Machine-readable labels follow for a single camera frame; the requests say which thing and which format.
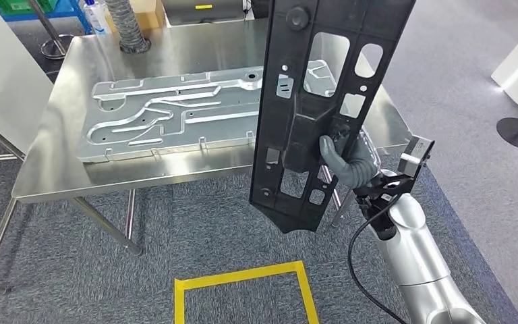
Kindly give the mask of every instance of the metal table top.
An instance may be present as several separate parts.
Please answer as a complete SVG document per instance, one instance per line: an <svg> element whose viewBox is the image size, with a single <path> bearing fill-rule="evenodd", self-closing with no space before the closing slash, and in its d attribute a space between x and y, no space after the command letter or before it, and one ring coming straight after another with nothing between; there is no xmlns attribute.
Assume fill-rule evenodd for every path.
<svg viewBox="0 0 518 324"><path fill-rule="evenodd" d="M75 37L12 195L25 203L180 183L248 170L254 147L234 146L83 164L76 157L84 117L102 81L174 76L262 65L265 20L166 28L152 48L126 55L110 36ZM410 132L383 89L366 127L378 148L404 146Z"/></svg>

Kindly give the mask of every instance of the yellow floor tape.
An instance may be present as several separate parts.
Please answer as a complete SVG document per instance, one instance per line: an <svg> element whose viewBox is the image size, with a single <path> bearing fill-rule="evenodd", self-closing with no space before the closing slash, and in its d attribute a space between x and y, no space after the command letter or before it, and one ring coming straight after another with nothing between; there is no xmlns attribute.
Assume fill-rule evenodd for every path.
<svg viewBox="0 0 518 324"><path fill-rule="evenodd" d="M314 301L303 261L281 263L280 265L268 265L265 267L222 273L220 275L208 275L206 277L186 280L176 279L174 281L173 293L175 324L184 324L185 305L183 292L186 290L228 284L230 282L256 279L267 277L269 275L280 275L282 273L290 272L297 273L299 288L301 289L303 303L305 304L305 310L307 312L308 323L318 324L318 317L316 315L316 309L314 307Z"/></svg>

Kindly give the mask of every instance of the carpet floor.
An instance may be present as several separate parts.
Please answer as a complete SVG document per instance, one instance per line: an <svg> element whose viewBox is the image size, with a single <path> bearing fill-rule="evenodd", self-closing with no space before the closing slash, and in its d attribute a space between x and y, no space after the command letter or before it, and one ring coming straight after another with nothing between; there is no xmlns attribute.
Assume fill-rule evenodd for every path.
<svg viewBox="0 0 518 324"><path fill-rule="evenodd" d="M385 165L396 166L394 157ZM15 161L0 162L0 206ZM289 186L299 186L299 179ZM66 201L21 205L0 250L0 323L172 323L173 280L303 261L321 323L393 323L352 282L345 256L362 216L353 207L339 228L329 208L319 230L282 234L248 204L249 175L138 191L133 256ZM457 285L488 323L518 314L425 169L414 190ZM126 192L87 197L123 228ZM374 238L355 246L362 283L407 317ZM186 323L307 323L296 275L189 290Z"/></svg>

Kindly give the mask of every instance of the plastic bottle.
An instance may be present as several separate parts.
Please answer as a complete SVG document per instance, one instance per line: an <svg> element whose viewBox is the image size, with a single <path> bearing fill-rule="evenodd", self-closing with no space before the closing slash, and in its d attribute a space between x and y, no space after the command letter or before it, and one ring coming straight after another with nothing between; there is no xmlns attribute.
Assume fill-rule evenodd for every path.
<svg viewBox="0 0 518 324"><path fill-rule="evenodd" d="M84 14L97 35L111 34L105 17L105 5L94 0L84 0Z"/></svg>

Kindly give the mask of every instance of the black cable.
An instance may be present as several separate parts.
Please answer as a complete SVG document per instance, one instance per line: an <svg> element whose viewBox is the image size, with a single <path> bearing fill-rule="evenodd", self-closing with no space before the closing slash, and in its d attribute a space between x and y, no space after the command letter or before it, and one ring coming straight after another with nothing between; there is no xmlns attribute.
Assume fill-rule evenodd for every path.
<svg viewBox="0 0 518 324"><path fill-rule="evenodd" d="M386 312L388 315L390 315L393 319L395 319L396 321L398 321L398 323L401 323L401 324L407 324L403 319L401 319L398 315L396 315L393 311L391 311L388 307L386 307L385 305L383 305L383 303L379 302L375 297L373 297L373 295L371 295L363 286L362 286L362 283L360 283L360 281L358 280L358 278L356 277L356 274L354 273L354 266L352 265L352 250L353 250L353 247L354 247L354 242L356 241L356 238L360 235L360 233L362 233L362 231L366 228L366 226L368 226L370 223L372 223L375 219L379 218L380 216L384 215L385 213L388 212L388 210L394 206L394 204L400 199L400 195L397 195L395 196L394 198L392 198L392 200L390 200L390 202L386 205L386 207L379 211L376 215L372 216L369 220L367 220L366 222L364 222L364 224L362 224L357 230L356 232L354 232L354 235L352 235L352 239L350 239L350 243L349 243L349 252L348 252L348 265L349 265L349 270L350 270L350 276L352 276L352 280L354 280L354 283L356 284L356 286L358 287L358 289L360 289L360 291L362 292L362 294L364 294L364 296L366 296L366 298L370 299L371 302L373 302L376 306L380 307L380 309L382 309L384 312Z"/></svg>

